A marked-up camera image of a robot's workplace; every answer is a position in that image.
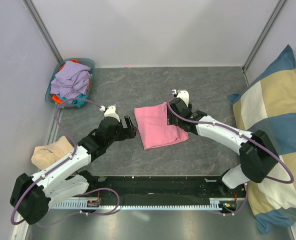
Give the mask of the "pink t shirt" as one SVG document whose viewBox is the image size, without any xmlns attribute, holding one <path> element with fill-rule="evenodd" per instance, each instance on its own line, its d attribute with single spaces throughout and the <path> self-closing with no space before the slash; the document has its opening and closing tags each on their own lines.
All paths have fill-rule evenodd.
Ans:
<svg viewBox="0 0 296 240">
<path fill-rule="evenodd" d="M 189 139 L 188 133 L 175 125 L 168 125 L 167 104 L 134 109 L 143 148 L 165 147 Z"/>
</svg>

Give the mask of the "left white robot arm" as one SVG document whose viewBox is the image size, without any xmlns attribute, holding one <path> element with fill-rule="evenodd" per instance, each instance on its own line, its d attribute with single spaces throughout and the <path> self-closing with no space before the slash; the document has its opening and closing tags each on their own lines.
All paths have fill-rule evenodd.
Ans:
<svg viewBox="0 0 296 240">
<path fill-rule="evenodd" d="M 11 223 L 32 225 L 39 222 L 50 208 L 72 196 L 94 196 L 98 189 L 96 182 L 82 175 L 73 178 L 70 175 L 101 157 L 114 142 L 135 138 L 137 128 L 129 116 L 124 119 L 126 127 L 113 116 L 104 117 L 99 127 L 63 158 L 31 176 L 25 173 L 18 176 L 10 197 L 14 208 Z"/>
</svg>

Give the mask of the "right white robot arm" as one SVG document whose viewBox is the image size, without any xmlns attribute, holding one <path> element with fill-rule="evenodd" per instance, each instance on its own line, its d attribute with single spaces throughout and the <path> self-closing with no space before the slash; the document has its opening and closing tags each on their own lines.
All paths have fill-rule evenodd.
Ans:
<svg viewBox="0 0 296 240">
<path fill-rule="evenodd" d="M 217 192 L 223 197 L 232 194 L 236 187 L 249 181 L 261 183 L 278 161 L 251 141 L 259 143 L 277 155 L 268 135 L 261 130 L 255 133 L 239 130 L 219 121 L 202 111 L 192 112 L 191 105 L 176 97 L 167 105 L 168 124 L 188 133 L 212 139 L 230 148 L 240 157 L 240 164 L 225 171 L 217 183 Z"/>
</svg>

